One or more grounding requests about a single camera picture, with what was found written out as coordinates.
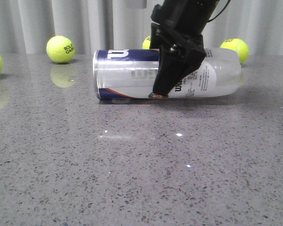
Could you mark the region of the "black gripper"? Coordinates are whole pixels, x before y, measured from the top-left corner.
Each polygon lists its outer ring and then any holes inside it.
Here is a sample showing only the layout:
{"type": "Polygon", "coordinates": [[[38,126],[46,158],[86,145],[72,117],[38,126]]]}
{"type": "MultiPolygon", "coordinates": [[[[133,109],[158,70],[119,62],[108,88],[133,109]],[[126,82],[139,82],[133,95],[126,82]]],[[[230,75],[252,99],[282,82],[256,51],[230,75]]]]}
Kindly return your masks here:
{"type": "Polygon", "coordinates": [[[201,66],[206,53],[201,32],[204,4],[155,5],[151,14],[150,49],[159,49],[159,68],[152,92],[166,96],[201,66]]]}

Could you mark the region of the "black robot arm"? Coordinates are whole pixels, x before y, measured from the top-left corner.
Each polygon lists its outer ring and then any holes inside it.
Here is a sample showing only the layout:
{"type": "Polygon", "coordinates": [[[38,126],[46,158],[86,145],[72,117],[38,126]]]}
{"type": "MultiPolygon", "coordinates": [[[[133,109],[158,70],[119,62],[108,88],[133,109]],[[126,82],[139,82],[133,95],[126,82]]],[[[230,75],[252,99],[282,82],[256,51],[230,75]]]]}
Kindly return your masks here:
{"type": "Polygon", "coordinates": [[[159,68],[153,93],[166,96],[206,56],[202,31],[217,0],[166,0],[155,5],[151,24],[151,49],[159,49],[159,68]]]}

